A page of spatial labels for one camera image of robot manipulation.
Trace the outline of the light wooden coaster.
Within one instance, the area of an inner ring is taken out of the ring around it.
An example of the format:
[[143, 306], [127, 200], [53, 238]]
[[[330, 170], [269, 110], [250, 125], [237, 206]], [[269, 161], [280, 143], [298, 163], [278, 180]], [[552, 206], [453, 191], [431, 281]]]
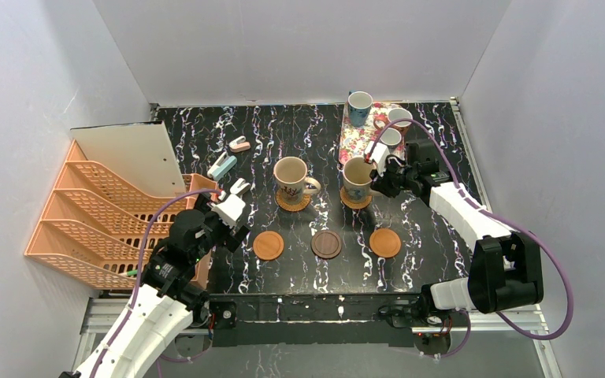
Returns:
[[390, 228], [379, 228], [369, 238], [369, 247], [380, 258], [393, 258], [402, 247], [398, 234]]
[[253, 250], [260, 260], [272, 261], [282, 254], [284, 240], [278, 232], [264, 231], [255, 237]]

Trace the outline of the tall beige mug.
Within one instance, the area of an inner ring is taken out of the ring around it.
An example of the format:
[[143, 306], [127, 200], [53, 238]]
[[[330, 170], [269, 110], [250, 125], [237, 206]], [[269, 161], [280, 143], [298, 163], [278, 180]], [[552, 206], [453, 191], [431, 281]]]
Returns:
[[343, 189], [346, 200], [357, 205], [368, 203], [372, 197], [380, 195], [371, 188], [372, 170], [373, 165], [366, 163], [363, 157], [353, 157], [343, 165]]

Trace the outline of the floral tray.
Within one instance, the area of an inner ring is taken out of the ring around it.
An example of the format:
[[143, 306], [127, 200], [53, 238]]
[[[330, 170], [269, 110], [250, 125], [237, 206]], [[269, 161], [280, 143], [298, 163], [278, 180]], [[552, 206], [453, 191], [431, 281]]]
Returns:
[[340, 144], [338, 148], [339, 162], [344, 165], [349, 159], [359, 156], [377, 136], [380, 128], [388, 122], [388, 112], [391, 109], [402, 109], [400, 104], [394, 102], [377, 102], [370, 110], [366, 122], [361, 127], [352, 125], [349, 119], [349, 105], [346, 102], [343, 108], [343, 117], [340, 129]]

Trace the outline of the woven rattan coaster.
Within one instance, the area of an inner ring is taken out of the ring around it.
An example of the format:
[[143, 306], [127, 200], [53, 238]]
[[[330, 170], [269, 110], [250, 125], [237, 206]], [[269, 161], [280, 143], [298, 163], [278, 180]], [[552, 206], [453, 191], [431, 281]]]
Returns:
[[354, 202], [351, 201], [351, 199], [349, 198], [345, 187], [341, 187], [340, 189], [340, 200], [345, 206], [349, 207], [350, 209], [365, 209], [372, 202], [372, 199], [373, 197], [371, 195], [368, 195], [365, 199], [359, 202]]
[[277, 205], [288, 212], [296, 213], [304, 210], [311, 201], [311, 195], [304, 195], [302, 199], [294, 204], [288, 203], [284, 200], [284, 192], [281, 189], [278, 189], [276, 192], [276, 202]]

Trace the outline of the blue mug white inside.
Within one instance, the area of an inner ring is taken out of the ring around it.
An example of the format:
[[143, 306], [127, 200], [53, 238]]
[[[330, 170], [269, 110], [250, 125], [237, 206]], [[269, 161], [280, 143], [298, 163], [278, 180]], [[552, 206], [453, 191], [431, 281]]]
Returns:
[[350, 91], [347, 98], [347, 115], [352, 126], [363, 127], [372, 109], [373, 97], [364, 91]]

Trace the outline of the dark walnut wooden coaster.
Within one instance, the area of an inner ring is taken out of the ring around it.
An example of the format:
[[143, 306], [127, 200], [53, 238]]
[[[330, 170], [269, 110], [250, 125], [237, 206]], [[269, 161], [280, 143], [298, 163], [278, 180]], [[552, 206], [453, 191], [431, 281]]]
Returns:
[[335, 258], [340, 254], [342, 245], [340, 236], [331, 230], [316, 232], [311, 239], [311, 249], [313, 253], [317, 257], [323, 259]]

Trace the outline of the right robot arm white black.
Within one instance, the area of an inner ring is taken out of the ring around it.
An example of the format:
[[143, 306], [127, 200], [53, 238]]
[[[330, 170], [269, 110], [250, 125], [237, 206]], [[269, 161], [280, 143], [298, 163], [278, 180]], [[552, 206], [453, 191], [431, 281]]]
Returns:
[[406, 158], [371, 142], [365, 159], [372, 169], [373, 191], [394, 198], [409, 191], [439, 214], [472, 250], [466, 277], [421, 288], [415, 314], [427, 317], [453, 309], [494, 313], [537, 304], [543, 299], [540, 247], [529, 236], [487, 215], [453, 175], [440, 164], [434, 143], [418, 139], [406, 146]]

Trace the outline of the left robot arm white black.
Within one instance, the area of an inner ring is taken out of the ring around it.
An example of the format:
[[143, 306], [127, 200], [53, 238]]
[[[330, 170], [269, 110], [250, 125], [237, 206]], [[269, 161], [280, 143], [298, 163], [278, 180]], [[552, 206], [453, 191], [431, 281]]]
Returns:
[[131, 298], [99, 346], [63, 377], [142, 377], [166, 347], [206, 310], [208, 293], [191, 284], [196, 266], [211, 250], [234, 252], [250, 230], [239, 224], [245, 202], [218, 189], [195, 196], [192, 209], [176, 215], [169, 234], [139, 261]]

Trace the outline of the small grey heart mug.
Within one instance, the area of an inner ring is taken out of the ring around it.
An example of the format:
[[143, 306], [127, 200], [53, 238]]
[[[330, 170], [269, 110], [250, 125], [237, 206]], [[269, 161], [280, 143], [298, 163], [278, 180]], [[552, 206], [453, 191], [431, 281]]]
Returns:
[[379, 143], [384, 144], [391, 153], [395, 153], [402, 145], [403, 137], [401, 133], [394, 128], [383, 130]]

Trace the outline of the pink floral mug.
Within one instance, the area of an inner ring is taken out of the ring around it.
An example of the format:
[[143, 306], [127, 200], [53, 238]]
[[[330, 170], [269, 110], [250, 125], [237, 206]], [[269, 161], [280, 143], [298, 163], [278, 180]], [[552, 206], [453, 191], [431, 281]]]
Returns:
[[405, 134], [410, 127], [409, 120], [412, 119], [412, 114], [407, 109], [395, 107], [375, 113], [373, 115], [373, 126], [376, 129], [382, 129], [384, 126], [394, 120], [401, 120], [401, 122], [394, 123], [392, 128], [398, 130], [402, 134]]

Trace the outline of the blue white stapler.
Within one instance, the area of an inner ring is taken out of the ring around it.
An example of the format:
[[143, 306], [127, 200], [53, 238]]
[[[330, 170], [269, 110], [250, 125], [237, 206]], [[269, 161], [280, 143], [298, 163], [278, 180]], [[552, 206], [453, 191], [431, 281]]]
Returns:
[[207, 176], [214, 181], [219, 181], [236, 165], [236, 162], [237, 158], [235, 156], [223, 152], [210, 166]]

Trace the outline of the pink mini stapler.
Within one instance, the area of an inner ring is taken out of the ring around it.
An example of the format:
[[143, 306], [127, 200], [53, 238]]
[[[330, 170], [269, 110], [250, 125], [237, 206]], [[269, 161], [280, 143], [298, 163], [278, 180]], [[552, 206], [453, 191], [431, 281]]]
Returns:
[[239, 153], [251, 148], [251, 143], [247, 141], [245, 135], [241, 135], [240, 137], [233, 139], [229, 145], [229, 149], [233, 153]]

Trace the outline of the white folder board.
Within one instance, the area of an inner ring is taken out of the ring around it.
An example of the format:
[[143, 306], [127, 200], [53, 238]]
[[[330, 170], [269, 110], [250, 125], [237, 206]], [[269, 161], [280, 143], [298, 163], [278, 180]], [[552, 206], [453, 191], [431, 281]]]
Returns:
[[165, 123], [148, 121], [73, 128], [84, 156], [154, 197], [187, 190]]

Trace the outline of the orange mesh file rack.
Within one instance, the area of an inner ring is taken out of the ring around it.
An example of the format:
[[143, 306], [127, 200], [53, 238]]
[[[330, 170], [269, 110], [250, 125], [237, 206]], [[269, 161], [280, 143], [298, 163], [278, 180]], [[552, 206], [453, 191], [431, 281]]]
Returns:
[[171, 205], [144, 238], [167, 201], [86, 159], [72, 143], [24, 255], [97, 290], [131, 290], [135, 280], [125, 273], [137, 268], [139, 249], [147, 261], [190, 204], [185, 198]]

